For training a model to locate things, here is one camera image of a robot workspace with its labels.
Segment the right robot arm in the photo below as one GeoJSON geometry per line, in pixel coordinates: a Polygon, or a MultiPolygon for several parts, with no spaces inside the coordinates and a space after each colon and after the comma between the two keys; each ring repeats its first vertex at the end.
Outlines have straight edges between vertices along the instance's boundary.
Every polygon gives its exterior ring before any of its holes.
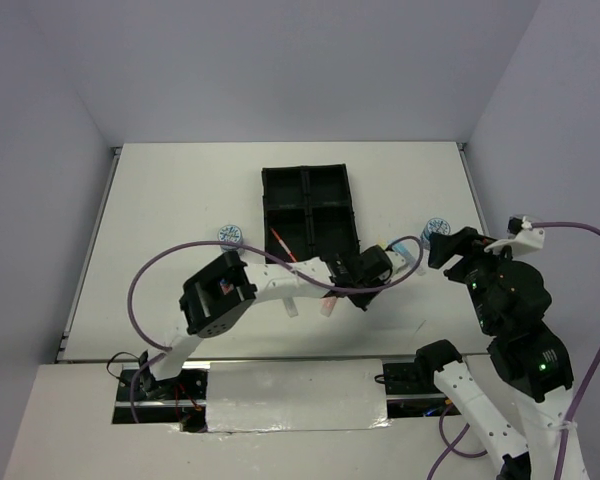
{"type": "Polygon", "coordinates": [[[585,479],[588,476],[575,425],[573,371],[564,343],[543,318],[552,303],[541,273],[519,255],[541,249],[541,232],[524,224],[508,240],[465,227],[429,237],[428,265],[440,269],[460,259],[445,277],[465,285],[499,379],[510,389],[523,430],[516,431],[472,378],[447,340],[416,352],[415,380],[441,391],[488,452],[499,479],[585,479]]]}

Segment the orange-red thin pen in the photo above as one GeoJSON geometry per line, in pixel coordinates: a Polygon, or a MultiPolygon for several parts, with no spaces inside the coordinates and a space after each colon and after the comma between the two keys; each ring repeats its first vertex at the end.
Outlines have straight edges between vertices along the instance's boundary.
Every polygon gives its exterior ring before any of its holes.
{"type": "Polygon", "coordinates": [[[280,245],[280,247],[284,250],[284,252],[289,257],[289,259],[291,260],[291,262],[292,263],[298,262],[298,260],[296,259],[296,257],[292,253],[291,249],[286,244],[286,242],[283,240],[283,238],[280,236],[280,234],[274,228],[272,228],[272,227],[270,227],[269,229],[270,229],[272,235],[274,236],[274,238],[276,239],[276,241],[278,242],[278,244],[280,245]]]}

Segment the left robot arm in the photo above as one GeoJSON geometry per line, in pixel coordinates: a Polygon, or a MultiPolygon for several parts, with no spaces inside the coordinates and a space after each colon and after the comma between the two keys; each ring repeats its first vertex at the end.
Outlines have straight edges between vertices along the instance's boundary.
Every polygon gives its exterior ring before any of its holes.
{"type": "Polygon", "coordinates": [[[376,289],[406,268],[399,254],[375,245],[360,254],[331,254],[292,263],[248,264],[223,253],[190,277],[179,299],[182,318],[166,334],[167,350],[143,353],[139,388],[148,399],[175,389],[184,363],[202,340],[227,333],[253,305],[294,298],[346,297],[365,310],[376,289]]]}

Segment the orange-capped clear highlighter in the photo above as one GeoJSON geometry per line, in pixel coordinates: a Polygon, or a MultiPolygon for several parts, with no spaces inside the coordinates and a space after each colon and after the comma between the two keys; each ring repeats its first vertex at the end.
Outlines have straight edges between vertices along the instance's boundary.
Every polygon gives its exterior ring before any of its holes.
{"type": "Polygon", "coordinates": [[[299,315],[298,309],[296,307],[296,304],[295,304],[295,301],[293,298],[285,298],[283,300],[283,304],[284,304],[285,310],[287,312],[287,315],[290,318],[294,318],[299,315]]]}

